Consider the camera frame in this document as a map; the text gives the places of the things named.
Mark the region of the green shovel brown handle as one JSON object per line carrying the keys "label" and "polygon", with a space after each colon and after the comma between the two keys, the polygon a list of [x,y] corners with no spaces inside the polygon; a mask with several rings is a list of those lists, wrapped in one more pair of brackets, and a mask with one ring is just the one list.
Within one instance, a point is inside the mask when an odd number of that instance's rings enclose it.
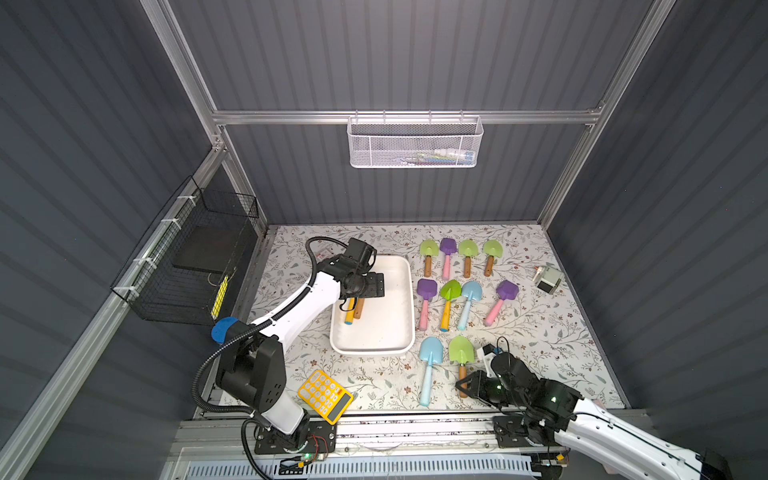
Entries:
{"label": "green shovel brown handle", "polygon": [[470,278],[472,275],[472,259],[479,254],[478,245],[471,239],[463,240],[458,246],[458,252],[464,258],[463,277]]}

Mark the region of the green shovel wooden handle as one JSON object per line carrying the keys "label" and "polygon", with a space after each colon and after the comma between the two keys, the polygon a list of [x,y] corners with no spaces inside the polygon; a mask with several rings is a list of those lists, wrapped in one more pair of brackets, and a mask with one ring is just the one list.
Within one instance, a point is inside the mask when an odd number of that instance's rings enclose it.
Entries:
{"label": "green shovel wooden handle", "polygon": [[423,275],[432,276],[433,258],[439,255],[439,246],[434,239],[424,240],[419,247],[419,253],[424,259]]}
{"label": "green shovel wooden handle", "polygon": [[486,255],[484,276],[490,277],[493,274],[496,260],[503,256],[503,246],[498,240],[488,240],[483,245],[483,252]]}
{"label": "green shovel wooden handle", "polygon": [[467,365],[475,361],[472,343],[464,336],[456,336],[449,344],[449,360],[458,365],[458,382],[467,376]]}

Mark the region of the blue shovel blue handle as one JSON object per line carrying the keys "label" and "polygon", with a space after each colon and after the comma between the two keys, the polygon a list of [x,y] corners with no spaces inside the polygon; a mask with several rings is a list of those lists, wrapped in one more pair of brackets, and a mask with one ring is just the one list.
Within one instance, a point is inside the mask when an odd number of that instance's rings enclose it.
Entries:
{"label": "blue shovel blue handle", "polygon": [[423,407],[428,407],[430,405],[433,367],[435,364],[441,364],[443,362],[443,352],[443,344],[437,337],[427,337],[420,345],[419,359],[425,364],[425,372],[419,400],[419,404]]}

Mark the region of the purple shovel pink handle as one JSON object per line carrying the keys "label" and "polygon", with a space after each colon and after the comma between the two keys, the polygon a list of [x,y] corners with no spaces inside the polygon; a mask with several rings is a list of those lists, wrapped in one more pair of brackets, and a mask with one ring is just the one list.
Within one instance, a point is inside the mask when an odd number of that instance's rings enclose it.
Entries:
{"label": "purple shovel pink handle", "polygon": [[426,331],[429,323],[428,315],[429,315],[430,301],[438,293],[437,282],[435,280],[428,279],[428,278],[419,279],[417,282],[416,292],[422,299],[422,307],[420,311],[418,330]]}
{"label": "purple shovel pink handle", "polygon": [[444,281],[449,281],[451,279],[451,256],[456,254],[458,251],[457,242],[454,238],[443,238],[440,241],[439,244],[439,250],[444,255],[443,260],[443,269],[442,269],[442,278]]}

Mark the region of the yellow calculator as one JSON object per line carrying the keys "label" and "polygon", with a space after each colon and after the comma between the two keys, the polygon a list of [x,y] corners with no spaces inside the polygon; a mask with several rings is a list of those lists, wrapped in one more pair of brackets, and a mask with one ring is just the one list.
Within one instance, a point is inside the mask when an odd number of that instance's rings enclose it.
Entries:
{"label": "yellow calculator", "polygon": [[322,370],[315,370],[299,387],[298,396],[330,425],[335,425],[353,402],[353,395]]}

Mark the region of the light blue shovel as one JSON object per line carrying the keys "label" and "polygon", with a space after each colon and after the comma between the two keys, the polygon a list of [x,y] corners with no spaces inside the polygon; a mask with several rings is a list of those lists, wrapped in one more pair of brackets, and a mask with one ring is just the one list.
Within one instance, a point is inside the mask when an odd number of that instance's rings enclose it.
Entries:
{"label": "light blue shovel", "polygon": [[469,323],[473,303],[482,299],[482,286],[477,281],[468,281],[462,286],[461,293],[465,298],[465,303],[457,328],[460,331],[465,331]]}

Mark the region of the yellow shovel wooden handle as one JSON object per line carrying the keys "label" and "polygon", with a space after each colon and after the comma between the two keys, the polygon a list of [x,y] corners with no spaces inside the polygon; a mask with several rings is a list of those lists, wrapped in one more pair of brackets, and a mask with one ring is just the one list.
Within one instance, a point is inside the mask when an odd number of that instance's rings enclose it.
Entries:
{"label": "yellow shovel wooden handle", "polygon": [[360,319],[363,312],[365,300],[363,298],[360,298],[356,301],[355,309],[353,310],[353,319],[357,320]]}

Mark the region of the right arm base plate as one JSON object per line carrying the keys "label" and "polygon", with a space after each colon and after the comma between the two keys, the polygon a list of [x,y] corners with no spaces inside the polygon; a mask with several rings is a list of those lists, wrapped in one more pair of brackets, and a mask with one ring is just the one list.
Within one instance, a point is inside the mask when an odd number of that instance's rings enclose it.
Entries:
{"label": "right arm base plate", "polygon": [[536,421],[529,422],[520,415],[499,415],[492,418],[493,432],[499,447],[543,447],[554,448],[560,444],[555,441],[555,433],[565,431],[574,420],[573,415],[544,426]]}

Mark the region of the pale green tape dispenser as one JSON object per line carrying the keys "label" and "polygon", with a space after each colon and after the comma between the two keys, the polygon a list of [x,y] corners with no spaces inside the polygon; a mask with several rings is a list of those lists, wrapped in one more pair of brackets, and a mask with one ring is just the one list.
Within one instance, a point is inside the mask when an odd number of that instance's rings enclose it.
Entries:
{"label": "pale green tape dispenser", "polygon": [[533,284],[537,289],[547,294],[553,294],[560,287],[564,278],[565,275],[561,270],[546,265],[536,269]]}

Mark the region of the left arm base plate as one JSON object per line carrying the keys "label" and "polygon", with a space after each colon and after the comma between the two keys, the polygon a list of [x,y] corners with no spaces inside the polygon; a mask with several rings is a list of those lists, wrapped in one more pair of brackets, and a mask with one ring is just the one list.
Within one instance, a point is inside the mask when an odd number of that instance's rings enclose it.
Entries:
{"label": "left arm base plate", "polygon": [[337,426],[322,419],[309,419],[301,423],[293,434],[276,428],[259,429],[253,452],[259,455],[327,454],[335,451]]}

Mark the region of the green shovel yellow handle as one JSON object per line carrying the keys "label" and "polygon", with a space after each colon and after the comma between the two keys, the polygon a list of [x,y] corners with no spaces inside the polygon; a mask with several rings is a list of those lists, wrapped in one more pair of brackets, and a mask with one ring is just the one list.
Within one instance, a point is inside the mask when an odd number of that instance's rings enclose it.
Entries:
{"label": "green shovel yellow handle", "polygon": [[444,308],[440,321],[440,331],[450,330],[450,315],[452,303],[462,295],[462,285],[455,279],[449,280],[440,289],[439,295],[444,300]]}

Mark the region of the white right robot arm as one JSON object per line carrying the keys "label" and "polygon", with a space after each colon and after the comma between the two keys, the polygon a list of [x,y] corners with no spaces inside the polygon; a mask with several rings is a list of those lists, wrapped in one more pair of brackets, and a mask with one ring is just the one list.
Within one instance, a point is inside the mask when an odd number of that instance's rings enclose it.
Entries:
{"label": "white right robot arm", "polygon": [[731,479],[728,461],[662,440],[556,380],[540,378],[509,352],[490,361],[491,370],[459,368],[457,390],[500,412],[494,428],[502,437],[524,438],[543,447],[561,446],[612,468],[627,479]]}

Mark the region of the white plastic storage box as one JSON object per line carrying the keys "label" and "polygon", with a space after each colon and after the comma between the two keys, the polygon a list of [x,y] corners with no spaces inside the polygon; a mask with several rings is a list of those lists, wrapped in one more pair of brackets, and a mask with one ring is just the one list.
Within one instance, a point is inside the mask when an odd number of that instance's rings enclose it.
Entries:
{"label": "white plastic storage box", "polygon": [[383,297],[366,299],[360,318],[351,324],[340,303],[332,310],[330,344],[341,355],[401,356],[415,342],[410,263],[403,256],[379,256],[373,271],[383,274]]}

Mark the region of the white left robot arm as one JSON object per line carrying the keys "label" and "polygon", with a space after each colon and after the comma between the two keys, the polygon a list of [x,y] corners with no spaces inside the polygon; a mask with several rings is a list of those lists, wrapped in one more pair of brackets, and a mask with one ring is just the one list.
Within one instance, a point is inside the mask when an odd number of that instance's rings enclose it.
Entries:
{"label": "white left robot arm", "polygon": [[245,327],[219,322],[215,385],[246,406],[265,427],[291,436],[304,429],[308,414],[285,392],[285,353],[322,311],[346,300],[380,298],[383,275],[372,270],[377,250],[352,238],[347,242],[315,236],[305,242],[309,278],[291,296]]}

